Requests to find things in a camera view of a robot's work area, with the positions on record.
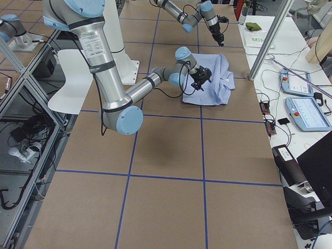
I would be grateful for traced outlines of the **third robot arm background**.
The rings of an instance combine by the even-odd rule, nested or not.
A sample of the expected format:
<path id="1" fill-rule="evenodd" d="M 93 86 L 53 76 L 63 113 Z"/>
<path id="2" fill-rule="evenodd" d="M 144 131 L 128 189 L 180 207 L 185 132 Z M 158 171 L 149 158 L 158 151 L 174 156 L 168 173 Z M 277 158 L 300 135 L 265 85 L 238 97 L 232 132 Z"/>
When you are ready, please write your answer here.
<path id="1" fill-rule="evenodd" d="M 44 36 L 30 34 L 17 15 L 7 14 L 1 16 L 1 39 L 10 42 L 8 46 L 14 52 L 32 52 Z"/>

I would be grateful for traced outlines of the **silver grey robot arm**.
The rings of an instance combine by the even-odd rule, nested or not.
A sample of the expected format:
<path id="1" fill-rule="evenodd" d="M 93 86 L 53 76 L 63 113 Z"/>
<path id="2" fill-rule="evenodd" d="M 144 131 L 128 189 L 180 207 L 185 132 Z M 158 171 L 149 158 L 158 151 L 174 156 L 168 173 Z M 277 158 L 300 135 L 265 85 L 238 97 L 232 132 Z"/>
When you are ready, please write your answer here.
<path id="1" fill-rule="evenodd" d="M 157 67 L 126 90 L 118 72 L 120 59 L 111 51 L 110 33 L 104 32 L 115 24 L 116 35 L 112 40 L 122 42 L 115 1 L 43 1 L 43 18 L 45 25 L 78 37 L 89 71 L 103 96 L 101 122 L 120 134 L 131 135 L 140 129 L 143 113 L 135 103 L 162 82 L 180 87 L 190 75 L 192 86 L 200 90 L 212 75 L 208 68 L 199 65 L 187 47 L 180 47 L 173 67 Z"/>
<path id="2" fill-rule="evenodd" d="M 194 13 L 192 15 L 185 12 L 185 6 L 183 9 L 180 9 L 171 1 L 153 2 L 153 6 L 164 9 L 174 17 L 187 33 L 192 32 L 195 26 L 203 19 L 213 39 L 220 47 L 224 46 L 224 33 L 220 31 L 220 23 L 229 23 L 229 20 L 215 13 L 211 1 L 205 1 L 200 6 L 194 7 Z"/>

